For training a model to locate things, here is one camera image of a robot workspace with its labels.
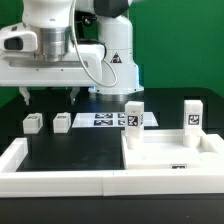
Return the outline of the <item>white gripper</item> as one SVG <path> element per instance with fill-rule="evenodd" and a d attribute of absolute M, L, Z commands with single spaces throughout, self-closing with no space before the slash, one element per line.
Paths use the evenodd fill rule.
<path fill-rule="evenodd" d="M 26 105 L 30 104 L 26 87 L 70 86 L 73 105 L 79 87 L 102 80 L 105 53 L 99 43 L 75 46 L 70 26 L 11 25 L 0 30 L 0 86 L 20 87 Z"/>

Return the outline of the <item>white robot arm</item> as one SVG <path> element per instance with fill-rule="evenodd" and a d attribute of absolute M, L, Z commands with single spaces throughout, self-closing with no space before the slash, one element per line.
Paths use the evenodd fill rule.
<path fill-rule="evenodd" d="M 23 0 L 20 23 L 0 29 L 0 86 L 82 87 L 122 101 L 139 93 L 133 27 L 123 13 L 133 0 Z"/>

